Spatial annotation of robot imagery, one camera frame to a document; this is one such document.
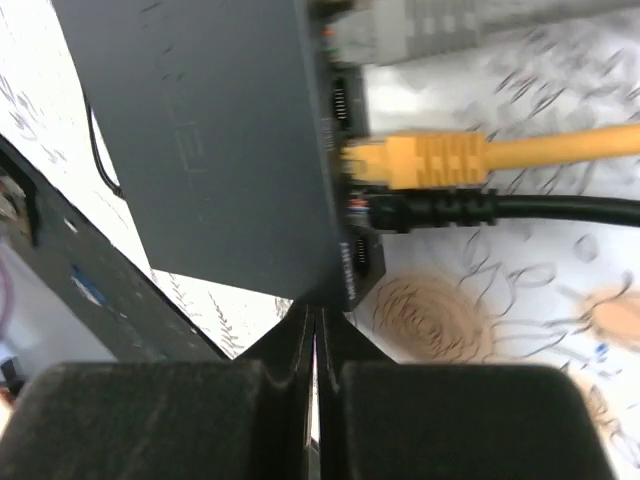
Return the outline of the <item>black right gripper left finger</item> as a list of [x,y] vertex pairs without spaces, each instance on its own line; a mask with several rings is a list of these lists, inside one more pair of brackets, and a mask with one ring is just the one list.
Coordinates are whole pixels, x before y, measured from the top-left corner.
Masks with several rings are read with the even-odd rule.
[[48,368],[2,435],[2,477],[306,478],[313,314],[292,305],[232,361]]

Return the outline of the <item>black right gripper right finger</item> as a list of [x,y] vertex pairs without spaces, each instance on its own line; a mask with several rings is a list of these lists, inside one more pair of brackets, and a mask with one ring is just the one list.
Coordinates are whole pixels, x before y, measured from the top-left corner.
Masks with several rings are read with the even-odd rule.
[[610,479],[581,393],[528,364],[399,364],[315,316],[325,479]]

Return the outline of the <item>dark grey network switch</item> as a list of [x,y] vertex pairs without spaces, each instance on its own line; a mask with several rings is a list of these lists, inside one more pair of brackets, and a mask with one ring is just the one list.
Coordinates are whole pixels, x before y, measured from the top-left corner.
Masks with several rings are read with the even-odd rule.
[[352,310],[384,272],[347,217],[321,1],[58,1],[152,267]]

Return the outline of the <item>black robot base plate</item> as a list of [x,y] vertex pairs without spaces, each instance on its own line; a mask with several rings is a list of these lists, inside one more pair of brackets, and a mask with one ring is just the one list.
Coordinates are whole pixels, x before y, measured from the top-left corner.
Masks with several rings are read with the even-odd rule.
[[21,191],[10,246],[117,359],[227,360],[7,139],[1,171]]

